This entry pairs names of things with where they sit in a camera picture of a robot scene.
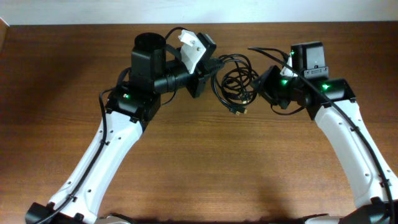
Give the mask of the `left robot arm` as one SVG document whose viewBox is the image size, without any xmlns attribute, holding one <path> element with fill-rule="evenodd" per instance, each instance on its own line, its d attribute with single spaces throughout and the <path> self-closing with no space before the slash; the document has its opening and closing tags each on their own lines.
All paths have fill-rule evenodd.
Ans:
<svg viewBox="0 0 398 224">
<path fill-rule="evenodd" d="M 164 93 L 186 88 L 193 98 L 216 71 L 216 44 L 208 34 L 182 29 L 182 46 L 143 33 L 134 40 L 131 66 L 100 101 L 101 124 L 68 180 L 48 204 L 33 203 L 26 223 L 96 223 L 102 199 L 121 162 L 161 107 Z"/>
</svg>

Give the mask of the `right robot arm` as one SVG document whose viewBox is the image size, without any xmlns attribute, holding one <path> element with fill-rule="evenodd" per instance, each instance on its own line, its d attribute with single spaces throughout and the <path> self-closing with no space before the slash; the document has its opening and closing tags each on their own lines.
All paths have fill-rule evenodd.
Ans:
<svg viewBox="0 0 398 224">
<path fill-rule="evenodd" d="M 271 106 L 285 109 L 295 101 L 307 110 L 332 145 L 353 193 L 353 212 L 310 215 L 295 223 L 397 223 L 397 176 L 370 136 L 346 80 L 288 76 L 271 66 L 251 86 Z"/>
</svg>

